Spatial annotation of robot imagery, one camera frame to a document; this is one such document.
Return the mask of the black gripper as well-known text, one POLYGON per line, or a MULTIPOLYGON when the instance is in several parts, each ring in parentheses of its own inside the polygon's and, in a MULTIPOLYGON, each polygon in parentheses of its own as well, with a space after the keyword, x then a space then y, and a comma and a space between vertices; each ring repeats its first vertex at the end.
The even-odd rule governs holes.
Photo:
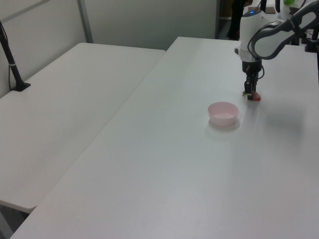
POLYGON ((242 61, 242 71, 247 75, 244 83, 245 96, 248 100, 252 100, 252 95, 256 92, 258 82, 258 73, 262 70, 262 60, 254 62, 242 61))

